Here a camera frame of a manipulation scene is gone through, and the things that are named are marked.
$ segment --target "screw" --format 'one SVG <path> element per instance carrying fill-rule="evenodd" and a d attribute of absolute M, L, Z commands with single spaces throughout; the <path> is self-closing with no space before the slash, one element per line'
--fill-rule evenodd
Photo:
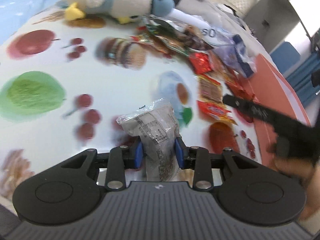
<path fill-rule="evenodd" d="M 211 186 L 211 183 L 206 180 L 201 180 L 196 183 L 196 187 L 199 189 L 209 189 Z"/>
<path fill-rule="evenodd" d="M 119 180 L 112 180 L 107 184 L 107 186 L 111 189 L 120 189 L 123 187 L 123 183 Z"/>

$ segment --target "clear plastic bag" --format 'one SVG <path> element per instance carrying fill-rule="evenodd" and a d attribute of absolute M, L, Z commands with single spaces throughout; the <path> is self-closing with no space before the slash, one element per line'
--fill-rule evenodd
<path fill-rule="evenodd" d="M 140 136 L 146 153 L 148 181 L 169 181 L 178 171 L 174 140 L 179 124 L 168 99 L 159 99 L 116 120 L 131 136 Z"/>

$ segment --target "stuffed penguin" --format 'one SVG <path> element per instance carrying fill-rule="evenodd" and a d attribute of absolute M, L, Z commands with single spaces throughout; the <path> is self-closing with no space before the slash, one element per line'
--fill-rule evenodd
<path fill-rule="evenodd" d="M 121 24 L 145 14 L 165 17 L 174 8 L 173 0 L 67 0 L 67 3 L 68 21 L 85 18 L 86 14 L 109 14 Z"/>

